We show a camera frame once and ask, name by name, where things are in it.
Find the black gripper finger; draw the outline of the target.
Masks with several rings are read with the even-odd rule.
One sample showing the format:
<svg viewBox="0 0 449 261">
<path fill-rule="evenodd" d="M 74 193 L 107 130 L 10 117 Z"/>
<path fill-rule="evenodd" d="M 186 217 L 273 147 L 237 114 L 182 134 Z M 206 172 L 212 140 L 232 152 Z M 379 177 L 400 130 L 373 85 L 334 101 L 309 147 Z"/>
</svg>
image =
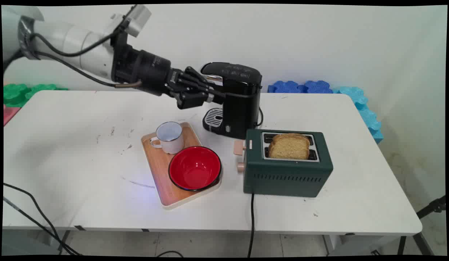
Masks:
<svg viewBox="0 0 449 261">
<path fill-rule="evenodd" d="M 170 91 L 170 96 L 176 99 L 178 109 L 189 109 L 202 106 L 204 103 L 223 104 L 225 93 L 213 86 L 186 87 Z"/>
<path fill-rule="evenodd" d="M 208 81 L 202 74 L 200 74 L 191 66 L 186 67 L 183 72 L 180 72 L 178 79 L 181 79 L 183 82 L 191 82 L 197 84 L 198 86 L 201 86 L 206 89 L 208 88 L 223 89 L 222 85 Z"/>
</svg>

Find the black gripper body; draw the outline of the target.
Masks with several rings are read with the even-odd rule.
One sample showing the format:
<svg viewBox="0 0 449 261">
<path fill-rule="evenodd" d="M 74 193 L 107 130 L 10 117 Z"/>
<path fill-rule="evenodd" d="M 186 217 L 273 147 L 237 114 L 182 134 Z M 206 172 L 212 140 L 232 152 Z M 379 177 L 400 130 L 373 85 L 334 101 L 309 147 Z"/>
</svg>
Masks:
<svg viewBox="0 0 449 261">
<path fill-rule="evenodd" d="M 127 34 L 119 33 L 111 38 L 113 48 L 113 64 L 111 80 L 124 88 L 133 88 L 161 96 L 174 96 L 184 91 L 177 84 L 179 70 L 172 69 L 171 61 L 146 52 L 134 49 L 127 43 Z"/>
</svg>

